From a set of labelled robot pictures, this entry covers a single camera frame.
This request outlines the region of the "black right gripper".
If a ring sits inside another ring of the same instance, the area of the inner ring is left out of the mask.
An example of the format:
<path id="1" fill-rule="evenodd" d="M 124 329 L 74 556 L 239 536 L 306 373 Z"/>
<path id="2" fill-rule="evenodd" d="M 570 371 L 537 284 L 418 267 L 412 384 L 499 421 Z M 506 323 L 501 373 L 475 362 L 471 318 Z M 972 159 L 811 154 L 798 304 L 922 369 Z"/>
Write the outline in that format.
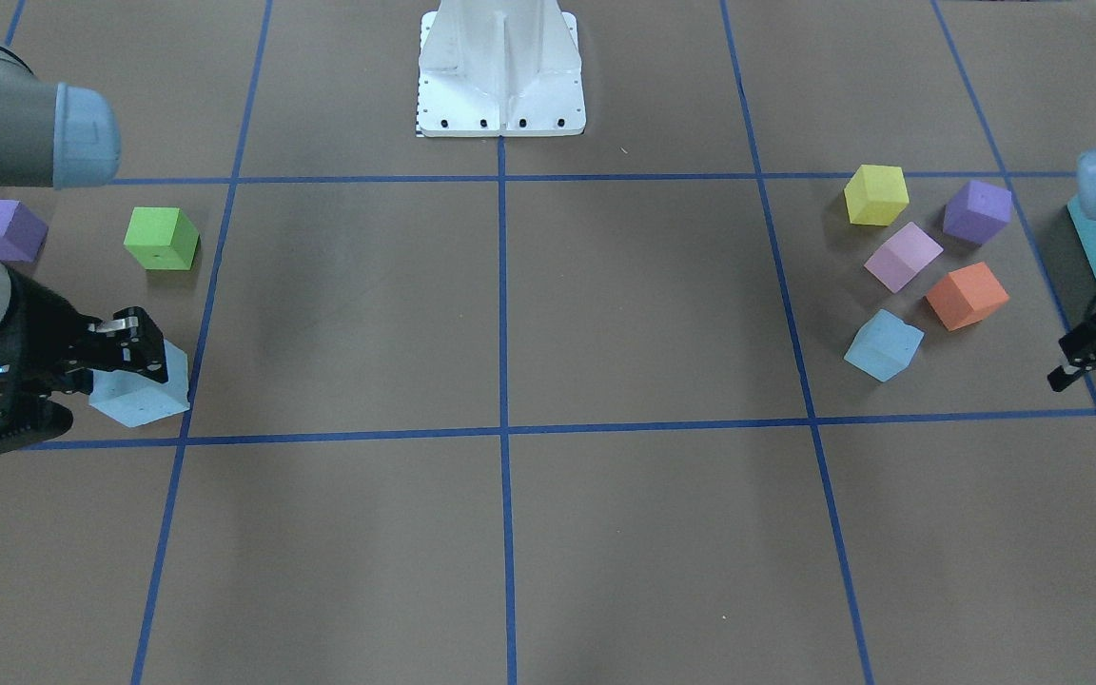
<path id="1" fill-rule="evenodd" d="M 72 429 L 72 412 L 50 398 L 87 389 L 85 365 L 165 384 L 167 363 L 164 334 L 141 307 L 101 321 L 47 287 L 13 286 L 0 322 L 0 455 Z"/>

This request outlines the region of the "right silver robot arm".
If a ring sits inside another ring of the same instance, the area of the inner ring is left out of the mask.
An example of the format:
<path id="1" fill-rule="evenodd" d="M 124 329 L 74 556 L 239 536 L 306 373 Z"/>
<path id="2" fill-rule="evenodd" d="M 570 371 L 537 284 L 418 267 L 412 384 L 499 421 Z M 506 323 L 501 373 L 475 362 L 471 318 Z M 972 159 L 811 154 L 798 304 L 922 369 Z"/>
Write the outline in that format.
<path id="1" fill-rule="evenodd" d="M 0 187 L 104 186 L 119 168 L 109 100 L 47 82 L 0 42 Z M 168 381 L 165 339 L 140 307 L 109 320 L 80 313 L 0 259 L 0 455 L 72 429 L 53 393 L 91 393 L 94 373 Z"/>

